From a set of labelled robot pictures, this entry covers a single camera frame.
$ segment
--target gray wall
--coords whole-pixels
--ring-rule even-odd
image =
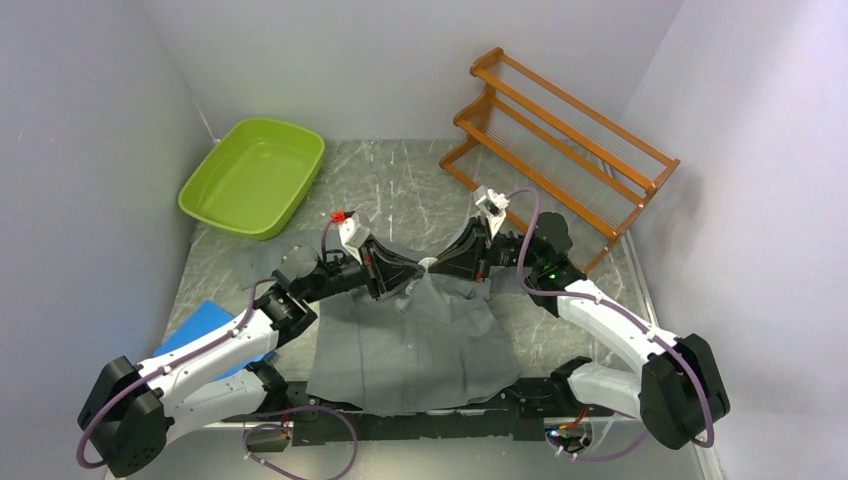
[[[624,115],[682,160],[635,224],[660,321],[713,346],[731,479],[844,478],[848,5],[688,0]]]
[[[139,2],[0,3],[3,480],[102,478],[76,416],[104,363],[158,343],[209,146]]]
[[[213,132],[270,115],[330,138],[450,138],[495,46],[624,112],[682,0],[143,0]]]

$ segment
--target marble table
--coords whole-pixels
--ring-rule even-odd
[[[439,159],[456,144],[449,140],[328,141],[322,169],[286,231],[319,230],[330,212],[355,210],[369,217],[378,236],[416,250],[439,252],[473,213],[470,192],[438,166]],[[456,165],[478,183],[502,192],[530,185],[484,148],[478,147]],[[523,218],[532,210],[532,197],[526,197],[516,197],[510,206]],[[576,263],[585,264],[602,248],[603,237],[552,198],[545,196],[543,201],[543,210],[557,210],[566,216],[575,242],[570,255]],[[608,295],[650,319],[650,305],[627,240],[617,244],[590,277]],[[244,309],[247,293],[236,282],[232,260],[235,252],[251,243],[198,224],[166,335],[205,300],[233,314]],[[527,295],[493,294],[489,306],[513,340],[523,376],[547,376],[578,355],[624,368],[603,344],[535,306]],[[317,325],[313,325],[279,350],[277,367],[287,379],[308,380],[316,332]]]

